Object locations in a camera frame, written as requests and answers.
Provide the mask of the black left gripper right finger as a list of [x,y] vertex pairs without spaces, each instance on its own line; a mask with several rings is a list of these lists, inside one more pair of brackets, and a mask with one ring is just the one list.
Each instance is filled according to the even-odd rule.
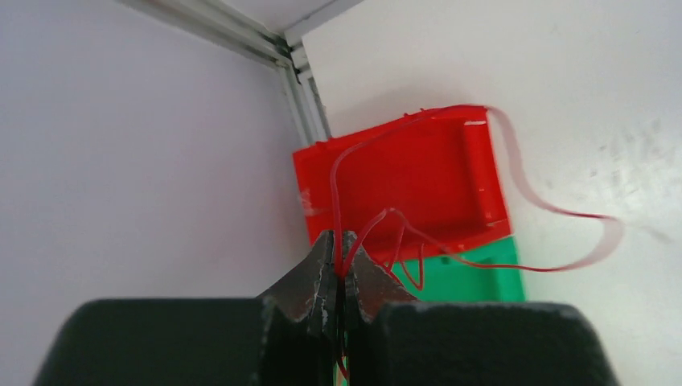
[[543,302],[422,302],[359,250],[346,278],[350,385],[616,385],[593,327]]

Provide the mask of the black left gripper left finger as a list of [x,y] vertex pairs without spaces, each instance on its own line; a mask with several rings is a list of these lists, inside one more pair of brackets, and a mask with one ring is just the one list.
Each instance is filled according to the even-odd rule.
[[78,307],[37,385],[332,385],[332,232],[254,298],[110,298]]

